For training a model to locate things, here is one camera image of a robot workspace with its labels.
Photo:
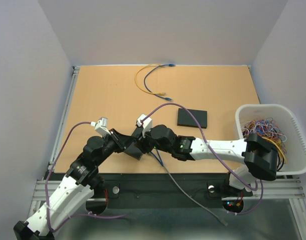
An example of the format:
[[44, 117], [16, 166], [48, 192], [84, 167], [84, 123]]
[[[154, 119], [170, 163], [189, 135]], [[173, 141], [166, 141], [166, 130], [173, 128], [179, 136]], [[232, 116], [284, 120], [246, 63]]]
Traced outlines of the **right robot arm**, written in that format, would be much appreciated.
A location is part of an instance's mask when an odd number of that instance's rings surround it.
[[223, 182], [224, 192], [234, 195], [256, 180], [274, 181], [277, 176], [277, 148], [256, 134], [238, 140], [207, 140], [193, 136], [176, 135], [165, 125], [145, 131], [136, 142], [144, 154], [152, 149], [171, 154], [181, 161], [218, 160], [240, 163], [235, 170], [228, 169], [228, 180]]

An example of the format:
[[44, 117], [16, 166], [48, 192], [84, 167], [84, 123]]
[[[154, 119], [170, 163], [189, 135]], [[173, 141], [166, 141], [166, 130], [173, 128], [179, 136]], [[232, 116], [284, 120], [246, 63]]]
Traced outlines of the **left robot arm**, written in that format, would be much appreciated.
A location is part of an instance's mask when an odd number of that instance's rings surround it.
[[98, 167], [111, 154], [122, 153], [135, 137], [118, 133], [114, 129], [105, 136], [92, 136], [81, 154], [70, 165], [59, 186], [46, 195], [46, 202], [26, 221], [14, 226], [19, 240], [53, 240], [68, 220], [76, 217], [76, 210], [90, 197], [99, 197], [104, 191]]

